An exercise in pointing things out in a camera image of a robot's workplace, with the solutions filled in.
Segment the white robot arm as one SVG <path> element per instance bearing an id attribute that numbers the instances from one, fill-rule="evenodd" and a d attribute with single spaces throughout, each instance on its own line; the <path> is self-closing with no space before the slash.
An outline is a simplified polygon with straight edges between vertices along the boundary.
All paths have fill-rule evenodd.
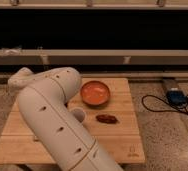
<path id="1" fill-rule="evenodd" d="M 8 85 L 19 90 L 23 119 L 62 171 L 123 171 L 66 108 L 81 86 L 77 70 L 63 67 L 35 74 L 23 67 Z"/>

